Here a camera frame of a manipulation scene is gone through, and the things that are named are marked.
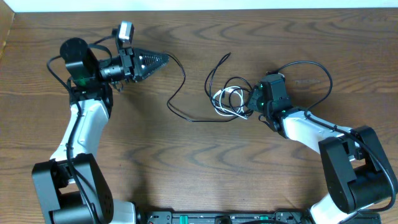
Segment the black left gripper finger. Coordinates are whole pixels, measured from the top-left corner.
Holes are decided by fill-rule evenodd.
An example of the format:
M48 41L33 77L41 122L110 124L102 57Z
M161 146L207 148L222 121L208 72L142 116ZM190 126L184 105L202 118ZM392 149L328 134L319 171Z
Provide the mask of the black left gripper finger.
M135 82L141 82L151 75L153 75L156 71L161 69L167 65L167 62L155 60L155 61L139 61L136 64L135 70Z
M167 54L140 48L134 48L134 58L140 67L161 67L169 62Z

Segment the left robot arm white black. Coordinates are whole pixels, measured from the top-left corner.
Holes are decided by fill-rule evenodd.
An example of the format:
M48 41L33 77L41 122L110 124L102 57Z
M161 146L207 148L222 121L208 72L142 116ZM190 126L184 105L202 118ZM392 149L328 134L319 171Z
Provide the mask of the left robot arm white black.
M99 43L72 38L60 47L70 78L62 85L70 96L71 117L59 147L46 162L36 163L32 179L46 223L139 223L132 202L114 199L96 162L117 83L141 82L169 62L169 56L115 39L118 54L98 60Z

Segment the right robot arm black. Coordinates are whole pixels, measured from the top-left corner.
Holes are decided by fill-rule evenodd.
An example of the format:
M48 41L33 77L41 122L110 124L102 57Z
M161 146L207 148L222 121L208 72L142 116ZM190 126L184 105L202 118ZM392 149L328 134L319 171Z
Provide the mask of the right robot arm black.
M394 202L397 178L375 131L352 129L317 118L293 106L281 73L256 83L247 107L283 138L319 153L328 193L309 210L303 223L348 223L379 211L371 206L387 198Z

